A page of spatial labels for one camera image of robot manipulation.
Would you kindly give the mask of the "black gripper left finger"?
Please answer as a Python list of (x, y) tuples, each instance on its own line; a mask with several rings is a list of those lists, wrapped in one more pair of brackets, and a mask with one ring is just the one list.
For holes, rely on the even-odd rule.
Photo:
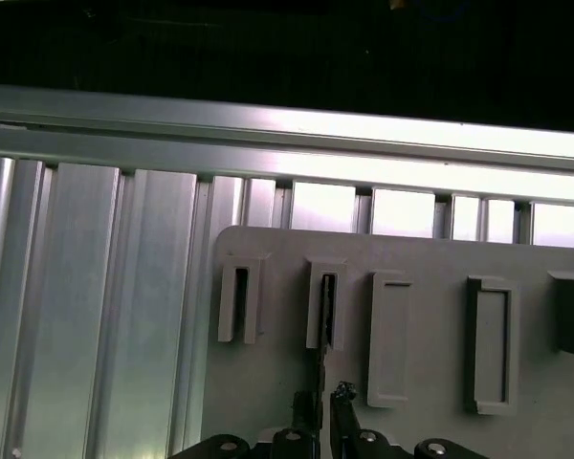
[(319, 458), (319, 432), (315, 396), (312, 392), (296, 392), (291, 425), (264, 430), (253, 446), (233, 434), (221, 433), (173, 454), (171, 458)]

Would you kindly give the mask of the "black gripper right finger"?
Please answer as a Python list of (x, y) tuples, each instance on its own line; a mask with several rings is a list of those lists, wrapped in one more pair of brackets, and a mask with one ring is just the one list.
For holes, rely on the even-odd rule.
[(484, 455), (442, 438), (419, 442), (412, 451), (391, 443), (379, 431), (362, 428), (353, 407), (351, 382), (339, 382), (330, 396), (330, 442), (333, 458), (345, 459), (483, 459)]

